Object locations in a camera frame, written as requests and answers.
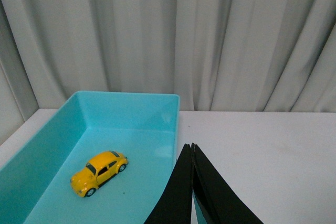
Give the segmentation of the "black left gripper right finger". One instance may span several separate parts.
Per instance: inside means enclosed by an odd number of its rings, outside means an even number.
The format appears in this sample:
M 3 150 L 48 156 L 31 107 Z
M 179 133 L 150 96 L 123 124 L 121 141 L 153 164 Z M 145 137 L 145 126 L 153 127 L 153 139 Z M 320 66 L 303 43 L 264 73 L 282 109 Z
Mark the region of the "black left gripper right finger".
M 198 223 L 262 223 L 230 188 L 200 147 L 193 143 L 191 150 Z

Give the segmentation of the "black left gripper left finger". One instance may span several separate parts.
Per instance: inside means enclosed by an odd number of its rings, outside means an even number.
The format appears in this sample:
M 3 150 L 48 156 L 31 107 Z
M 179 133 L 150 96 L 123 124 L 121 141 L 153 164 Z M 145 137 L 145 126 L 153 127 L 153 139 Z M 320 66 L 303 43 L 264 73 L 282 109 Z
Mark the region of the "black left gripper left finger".
M 184 144 L 169 181 L 145 223 L 190 223 L 193 173 L 191 146 Z

